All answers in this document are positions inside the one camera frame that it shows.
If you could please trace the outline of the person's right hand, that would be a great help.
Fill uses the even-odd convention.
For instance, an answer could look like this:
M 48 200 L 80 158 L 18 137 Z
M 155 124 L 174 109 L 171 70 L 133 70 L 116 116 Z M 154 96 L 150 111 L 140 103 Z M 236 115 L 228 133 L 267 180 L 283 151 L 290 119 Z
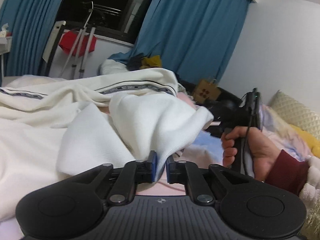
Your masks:
M 256 127 L 236 126 L 231 132 L 223 133 L 221 137 L 223 148 L 223 166 L 229 167 L 235 161 L 238 150 L 235 140 L 246 138 L 253 159 L 255 179 L 265 181 L 281 150 Z

